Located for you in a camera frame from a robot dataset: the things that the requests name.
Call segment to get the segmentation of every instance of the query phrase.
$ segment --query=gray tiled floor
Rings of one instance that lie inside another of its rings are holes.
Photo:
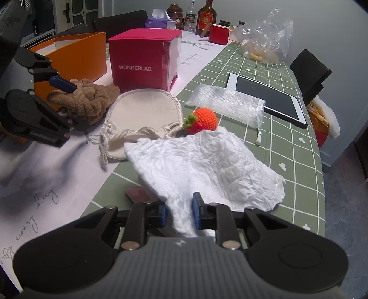
[[[332,165],[324,168],[326,238],[347,253],[349,269],[342,289],[358,299],[368,291],[368,184],[351,144]]]

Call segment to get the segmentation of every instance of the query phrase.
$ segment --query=door glass pane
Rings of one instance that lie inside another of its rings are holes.
[[[92,10],[98,8],[98,0],[86,0],[86,9]]]
[[[97,19],[97,18],[98,18],[98,11],[92,11],[92,12],[88,13],[86,15],[87,26],[90,26],[92,24],[92,20]]]
[[[75,17],[73,17],[73,25],[78,25],[80,23],[84,23],[84,18],[82,15],[76,15]]]
[[[73,14],[80,13],[83,9],[83,0],[72,0]]]

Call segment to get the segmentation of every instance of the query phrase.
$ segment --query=brown cloth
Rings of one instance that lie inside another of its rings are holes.
[[[47,101],[66,107],[68,113],[77,115],[80,119],[86,119],[90,125],[102,118],[106,109],[120,93],[118,86],[97,85],[88,79],[82,79],[82,81],[72,79],[70,82],[77,86],[72,94],[54,90],[47,95]]]

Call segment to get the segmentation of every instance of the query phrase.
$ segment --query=orange crocheted ball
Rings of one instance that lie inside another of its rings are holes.
[[[197,122],[202,124],[206,130],[214,131],[217,128],[217,117],[213,111],[207,108],[199,108],[193,112],[198,117]]]

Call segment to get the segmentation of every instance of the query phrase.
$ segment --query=green tablecloth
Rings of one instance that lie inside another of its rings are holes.
[[[299,99],[307,129],[300,129],[265,113],[262,145],[254,145],[255,129],[218,115],[219,124],[233,132],[255,157],[282,175],[286,184],[285,198],[272,214],[322,236],[325,234],[325,196],[321,159],[310,118],[304,106],[293,72],[285,64],[268,66],[245,59],[238,43],[229,44],[178,94],[184,117],[194,107],[185,106],[191,92],[199,84],[225,87],[229,72],[258,80]],[[116,205],[120,210],[132,205],[125,189],[138,185],[138,176],[130,162],[121,162],[110,175],[84,215],[100,206]]]

